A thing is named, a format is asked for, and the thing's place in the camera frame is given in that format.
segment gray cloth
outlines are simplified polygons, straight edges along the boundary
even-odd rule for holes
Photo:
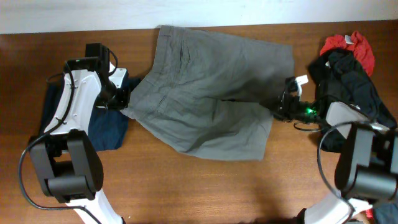
[[[273,117],[258,102],[293,72],[289,45],[162,26],[152,70],[122,113],[178,152],[261,160]]]

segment red cloth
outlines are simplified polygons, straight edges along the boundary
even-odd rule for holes
[[[326,38],[325,45],[321,49],[320,55],[328,50],[342,48],[354,52],[354,57],[361,63],[366,73],[370,77],[374,69],[374,55],[369,42],[358,31],[353,32],[351,41],[354,44],[347,44],[345,37],[342,35],[334,35]]]

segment brown tabletop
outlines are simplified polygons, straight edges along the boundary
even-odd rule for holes
[[[398,21],[212,27],[211,31],[291,44],[295,75],[319,55],[326,37],[360,31],[371,44],[376,67],[371,79],[398,118]],[[46,212],[31,207],[17,184],[17,162],[29,136],[39,128],[45,78],[63,62],[84,56],[85,44],[101,42],[127,68],[130,77],[150,70],[158,29],[0,35],[0,217],[2,223],[81,223],[73,211]],[[304,86],[312,101],[315,85]],[[316,145],[308,133],[275,121],[262,161],[220,162],[184,156],[130,120],[123,146],[99,152],[103,189],[127,223],[236,223],[255,218],[292,217],[328,190],[317,169]],[[323,153],[333,181],[337,154]],[[30,159],[24,183],[33,200],[59,205],[40,190]]]

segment wood grain surface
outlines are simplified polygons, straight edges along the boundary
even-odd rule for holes
[[[294,46],[295,75],[334,34],[366,36],[376,57],[371,77],[381,99],[398,117],[398,21],[212,27],[211,31]],[[17,162],[39,128],[45,78],[63,62],[84,56],[85,44],[101,42],[131,77],[151,68],[158,29],[0,35],[0,219],[1,223],[81,223],[73,211],[31,207],[17,184]],[[304,86],[313,100],[313,82]],[[127,223],[237,223],[295,216],[328,193],[317,169],[314,137],[275,121],[262,161],[221,162],[184,156],[130,120],[123,146],[100,152],[103,189]],[[338,155],[323,153],[333,181]],[[23,166],[29,194],[41,205],[59,205],[40,190],[28,158]]]

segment white wall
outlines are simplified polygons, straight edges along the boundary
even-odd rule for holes
[[[398,19],[398,0],[0,0],[0,33]]]

